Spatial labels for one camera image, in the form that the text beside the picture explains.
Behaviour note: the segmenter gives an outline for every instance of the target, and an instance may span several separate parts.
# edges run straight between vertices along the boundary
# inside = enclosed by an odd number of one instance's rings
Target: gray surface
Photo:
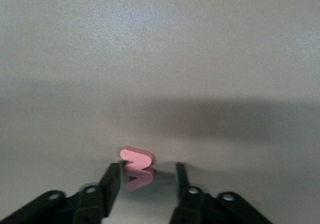
[[[176,161],[274,223],[318,223],[319,23],[319,0],[0,0],[0,219],[130,145],[156,180],[105,223],[167,223]]]

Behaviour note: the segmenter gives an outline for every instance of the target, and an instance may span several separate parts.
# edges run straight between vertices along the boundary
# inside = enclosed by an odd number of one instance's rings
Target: pink foam toy
[[[150,167],[153,159],[151,152],[126,146],[121,150],[120,156],[128,161],[124,166],[124,173],[130,177],[126,184],[128,190],[137,190],[154,181],[156,172]]]

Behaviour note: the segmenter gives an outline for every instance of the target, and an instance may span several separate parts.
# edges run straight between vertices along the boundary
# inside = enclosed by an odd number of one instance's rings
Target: textured surface
[[[318,223],[319,23],[319,0],[0,0],[0,219],[134,146],[157,177],[113,223],[167,223],[176,161],[274,223]]]

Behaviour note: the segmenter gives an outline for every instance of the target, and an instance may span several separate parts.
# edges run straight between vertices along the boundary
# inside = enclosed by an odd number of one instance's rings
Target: pink object
[[[124,173],[130,177],[126,184],[128,190],[137,190],[154,181],[156,171],[150,167],[153,159],[151,152],[126,146],[120,156],[128,161],[124,166]]]

